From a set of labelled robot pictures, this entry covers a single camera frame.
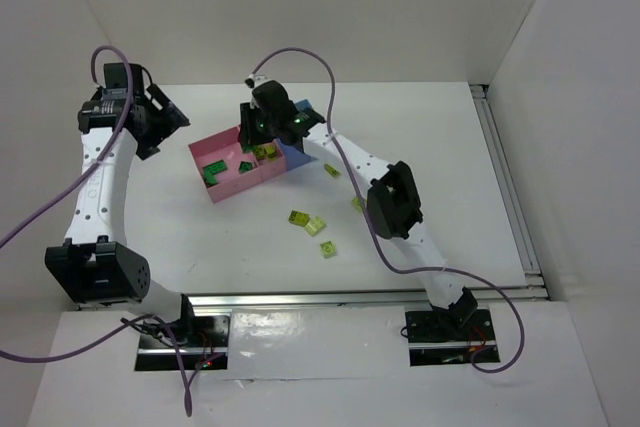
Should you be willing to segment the long dark green lego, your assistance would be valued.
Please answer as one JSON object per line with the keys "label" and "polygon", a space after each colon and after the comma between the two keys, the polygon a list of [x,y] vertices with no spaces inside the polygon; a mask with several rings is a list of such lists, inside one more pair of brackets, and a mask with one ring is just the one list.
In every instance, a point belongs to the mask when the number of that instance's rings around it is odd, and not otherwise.
{"label": "long dark green lego", "polygon": [[219,160],[211,164],[206,165],[203,168],[203,173],[207,175],[217,175],[227,170],[227,165],[224,160]]}

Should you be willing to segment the small dark green lego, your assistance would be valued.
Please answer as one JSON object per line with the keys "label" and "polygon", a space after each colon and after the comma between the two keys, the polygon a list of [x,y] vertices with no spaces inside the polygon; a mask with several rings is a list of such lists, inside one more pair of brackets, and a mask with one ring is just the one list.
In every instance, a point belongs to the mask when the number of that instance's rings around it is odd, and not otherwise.
{"label": "small dark green lego", "polygon": [[204,180],[208,183],[208,184],[212,184],[215,185],[216,184],[216,179],[215,176],[210,174],[210,173],[205,173],[204,174]]}

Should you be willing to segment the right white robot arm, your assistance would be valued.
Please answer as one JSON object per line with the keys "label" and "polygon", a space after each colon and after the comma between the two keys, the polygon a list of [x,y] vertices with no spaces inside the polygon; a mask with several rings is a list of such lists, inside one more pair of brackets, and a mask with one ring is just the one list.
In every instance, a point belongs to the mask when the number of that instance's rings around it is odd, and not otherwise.
{"label": "right white robot arm", "polygon": [[298,109],[282,84],[262,76],[245,80],[251,100],[240,105],[238,140],[250,146],[278,140],[309,156],[341,160],[358,191],[362,209],[376,240],[391,242],[407,259],[407,275],[421,279],[441,324],[460,330],[478,303],[464,281],[447,269],[446,260],[429,235],[411,168],[391,164],[336,132],[312,108]]}

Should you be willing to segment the aluminium front rail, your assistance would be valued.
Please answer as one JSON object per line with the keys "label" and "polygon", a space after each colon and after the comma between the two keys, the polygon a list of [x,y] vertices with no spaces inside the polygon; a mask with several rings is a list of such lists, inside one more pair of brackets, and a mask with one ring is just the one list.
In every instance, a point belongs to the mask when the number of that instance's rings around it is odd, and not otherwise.
{"label": "aluminium front rail", "polygon": [[[494,290],[472,289],[479,303],[504,300]],[[545,301],[550,296],[543,285],[506,289],[512,301]],[[190,301],[196,310],[261,307],[317,307],[369,304],[424,304],[427,294],[418,290],[332,292],[304,294],[247,294],[247,295],[192,295]]]}

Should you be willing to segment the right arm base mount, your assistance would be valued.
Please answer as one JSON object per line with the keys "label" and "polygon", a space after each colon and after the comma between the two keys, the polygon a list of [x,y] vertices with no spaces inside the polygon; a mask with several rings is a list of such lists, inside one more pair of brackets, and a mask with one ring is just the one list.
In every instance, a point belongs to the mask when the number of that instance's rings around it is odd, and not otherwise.
{"label": "right arm base mount", "polygon": [[431,310],[406,311],[400,335],[408,342],[411,367],[499,363],[492,317],[479,309],[460,329],[445,325],[445,318]]}

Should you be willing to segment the lime lego brick top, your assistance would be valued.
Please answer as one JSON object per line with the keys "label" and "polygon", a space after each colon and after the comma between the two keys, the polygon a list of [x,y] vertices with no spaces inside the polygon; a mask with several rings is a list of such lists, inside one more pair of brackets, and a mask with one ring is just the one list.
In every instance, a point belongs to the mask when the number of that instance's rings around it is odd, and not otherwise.
{"label": "lime lego brick top", "polygon": [[332,178],[340,177],[340,172],[336,170],[334,167],[332,167],[331,165],[325,163],[323,168]]}

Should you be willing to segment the dark green square lego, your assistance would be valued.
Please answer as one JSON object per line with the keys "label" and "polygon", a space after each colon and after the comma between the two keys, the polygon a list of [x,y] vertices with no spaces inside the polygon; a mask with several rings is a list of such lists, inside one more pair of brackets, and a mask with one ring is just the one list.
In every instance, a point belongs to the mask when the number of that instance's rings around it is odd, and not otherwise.
{"label": "dark green square lego", "polygon": [[243,174],[253,169],[253,164],[248,161],[242,161],[239,165],[238,172]]}

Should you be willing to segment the lime long lego brick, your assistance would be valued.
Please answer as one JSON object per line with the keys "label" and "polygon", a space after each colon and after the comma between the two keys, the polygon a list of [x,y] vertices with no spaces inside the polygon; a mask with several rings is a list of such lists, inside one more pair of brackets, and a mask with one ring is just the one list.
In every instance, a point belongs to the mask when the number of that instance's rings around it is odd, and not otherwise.
{"label": "lime long lego brick", "polygon": [[262,161],[266,158],[266,151],[263,146],[254,146],[252,152],[258,161]]}

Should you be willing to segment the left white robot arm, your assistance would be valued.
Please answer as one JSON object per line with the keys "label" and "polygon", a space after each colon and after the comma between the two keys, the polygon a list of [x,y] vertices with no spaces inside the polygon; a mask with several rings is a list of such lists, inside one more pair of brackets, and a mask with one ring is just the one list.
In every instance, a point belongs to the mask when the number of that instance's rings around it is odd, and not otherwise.
{"label": "left white robot arm", "polygon": [[120,305],[162,318],[180,342],[194,329],[188,297],[155,282],[148,261],[127,245],[125,201],[133,159],[146,160],[189,119],[139,65],[107,63],[104,86],[78,113],[82,172],[71,224],[45,265],[80,307]]}

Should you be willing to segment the aluminium right rail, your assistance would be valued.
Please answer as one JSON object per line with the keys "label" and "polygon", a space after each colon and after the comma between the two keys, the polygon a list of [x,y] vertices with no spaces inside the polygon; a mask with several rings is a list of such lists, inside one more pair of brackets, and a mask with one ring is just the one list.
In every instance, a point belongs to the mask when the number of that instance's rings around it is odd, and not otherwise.
{"label": "aluminium right rail", "polygon": [[512,287],[517,300],[548,301],[549,292],[540,269],[537,253],[515,189],[504,147],[488,100],[488,86],[469,85],[481,129],[494,168],[506,215],[524,273],[524,287]]}

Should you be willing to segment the purple-blue container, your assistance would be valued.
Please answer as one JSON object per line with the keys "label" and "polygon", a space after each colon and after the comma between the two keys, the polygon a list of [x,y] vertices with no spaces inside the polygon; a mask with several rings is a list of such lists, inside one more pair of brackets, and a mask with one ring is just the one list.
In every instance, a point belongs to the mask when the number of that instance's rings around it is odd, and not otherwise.
{"label": "purple-blue container", "polygon": [[315,161],[314,157],[309,156],[303,152],[300,152],[294,146],[283,144],[279,139],[276,140],[276,144],[285,158],[287,171],[297,169],[303,165],[306,165],[310,162]]}

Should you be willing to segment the pale yellow lego brick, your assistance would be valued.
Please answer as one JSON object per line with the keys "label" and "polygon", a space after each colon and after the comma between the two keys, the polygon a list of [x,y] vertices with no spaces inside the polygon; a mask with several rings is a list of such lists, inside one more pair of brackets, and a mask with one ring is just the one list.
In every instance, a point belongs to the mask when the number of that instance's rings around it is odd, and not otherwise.
{"label": "pale yellow lego brick", "polygon": [[304,226],[304,230],[312,237],[319,234],[326,227],[326,222],[322,217],[314,216],[309,219]]}

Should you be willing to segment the small pink container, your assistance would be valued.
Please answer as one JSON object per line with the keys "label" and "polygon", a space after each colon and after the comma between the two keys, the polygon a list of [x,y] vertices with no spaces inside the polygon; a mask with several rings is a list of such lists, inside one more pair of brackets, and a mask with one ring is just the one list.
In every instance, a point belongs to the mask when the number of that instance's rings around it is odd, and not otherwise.
{"label": "small pink container", "polygon": [[286,172],[286,157],[276,141],[254,146],[251,150],[262,182],[269,181]]}

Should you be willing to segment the aluminium rail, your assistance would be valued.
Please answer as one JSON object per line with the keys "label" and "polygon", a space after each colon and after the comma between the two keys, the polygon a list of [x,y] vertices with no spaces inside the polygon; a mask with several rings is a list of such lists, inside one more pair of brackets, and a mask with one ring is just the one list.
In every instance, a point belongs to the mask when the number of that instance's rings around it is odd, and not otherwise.
{"label": "aluminium rail", "polygon": [[494,168],[506,215],[524,273],[524,287],[512,287],[517,300],[548,301],[549,292],[540,269],[537,253],[515,189],[504,147],[488,100],[488,86],[469,85],[481,129]]}
{"label": "aluminium rail", "polygon": [[[479,303],[504,300],[494,290],[472,289]],[[550,296],[543,285],[506,289],[512,301],[545,301]],[[192,295],[190,301],[196,310],[261,307],[317,307],[369,304],[424,304],[427,294],[418,290],[332,292],[304,294],[247,294],[247,295]]]}

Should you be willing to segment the pale lime lego bottom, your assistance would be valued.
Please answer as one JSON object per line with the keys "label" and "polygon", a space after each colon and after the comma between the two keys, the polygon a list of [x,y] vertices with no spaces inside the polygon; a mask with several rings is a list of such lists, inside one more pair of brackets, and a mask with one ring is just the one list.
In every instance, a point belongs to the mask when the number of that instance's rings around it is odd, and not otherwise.
{"label": "pale lime lego bottom", "polygon": [[337,254],[336,247],[332,241],[326,241],[320,244],[322,256],[328,259]]}

